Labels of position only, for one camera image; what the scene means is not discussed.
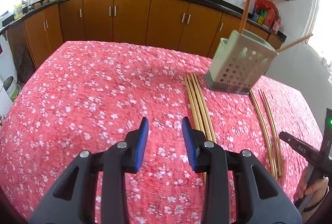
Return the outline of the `person right hand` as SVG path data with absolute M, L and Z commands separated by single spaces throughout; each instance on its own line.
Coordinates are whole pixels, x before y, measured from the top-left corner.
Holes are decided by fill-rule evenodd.
M 307 186 L 307 170 L 308 168 L 306 167 L 302 172 L 296 193 L 294 194 L 294 201 L 296 202 L 298 199 L 303 198 L 305 195 L 312 195 L 311 200 L 306 206 L 306 209 L 309 209 L 310 207 L 317 206 L 322 202 L 328 189 L 329 178 L 324 177 L 322 179 L 317 179 L 313 184 Z

